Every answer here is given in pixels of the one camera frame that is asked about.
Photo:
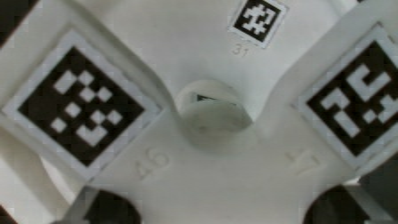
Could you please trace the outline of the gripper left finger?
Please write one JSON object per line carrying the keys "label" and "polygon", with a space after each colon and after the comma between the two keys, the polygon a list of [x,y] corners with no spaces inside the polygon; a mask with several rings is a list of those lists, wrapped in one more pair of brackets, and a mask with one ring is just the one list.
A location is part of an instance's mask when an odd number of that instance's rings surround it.
{"label": "gripper left finger", "polygon": [[142,224],[131,202],[110,191],[83,187],[64,217],[51,224]]}

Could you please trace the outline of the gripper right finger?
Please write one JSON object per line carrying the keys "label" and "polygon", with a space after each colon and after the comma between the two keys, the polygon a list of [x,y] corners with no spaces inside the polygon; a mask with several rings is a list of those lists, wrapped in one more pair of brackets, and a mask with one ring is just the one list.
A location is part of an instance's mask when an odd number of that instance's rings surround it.
{"label": "gripper right finger", "polygon": [[339,185],[313,201],[302,224],[398,224],[398,215],[359,185]]}

